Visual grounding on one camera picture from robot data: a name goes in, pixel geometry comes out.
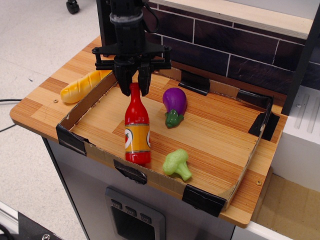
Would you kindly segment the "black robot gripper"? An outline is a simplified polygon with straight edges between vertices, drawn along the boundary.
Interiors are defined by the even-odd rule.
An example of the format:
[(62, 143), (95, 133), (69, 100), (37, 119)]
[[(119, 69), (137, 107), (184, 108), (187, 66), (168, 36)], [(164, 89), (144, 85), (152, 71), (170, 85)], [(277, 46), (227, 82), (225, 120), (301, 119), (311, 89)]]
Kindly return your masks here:
[(144, 97), (149, 93), (152, 70), (172, 67), (171, 47), (146, 40), (142, 11), (128, 16), (111, 13), (109, 18), (114, 25), (116, 43), (92, 49), (96, 69), (114, 69), (121, 92), (130, 96), (130, 84), (138, 68), (138, 84)]

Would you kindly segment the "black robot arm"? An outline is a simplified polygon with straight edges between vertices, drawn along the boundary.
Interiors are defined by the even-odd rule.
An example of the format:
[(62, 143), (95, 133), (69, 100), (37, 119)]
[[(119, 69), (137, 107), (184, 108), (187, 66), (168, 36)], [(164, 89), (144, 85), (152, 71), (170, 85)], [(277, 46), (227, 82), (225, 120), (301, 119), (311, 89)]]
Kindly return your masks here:
[(138, 74), (141, 94), (146, 96), (152, 73), (172, 67), (171, 47), (146, 40), (150, 29), (143, 8), (154, 11), (146, 0), (99, 0), (97, 7), (102, 46), (92, 50), (96, 69), (111, 70), (126, 96), (131, 95), (130, 84)]

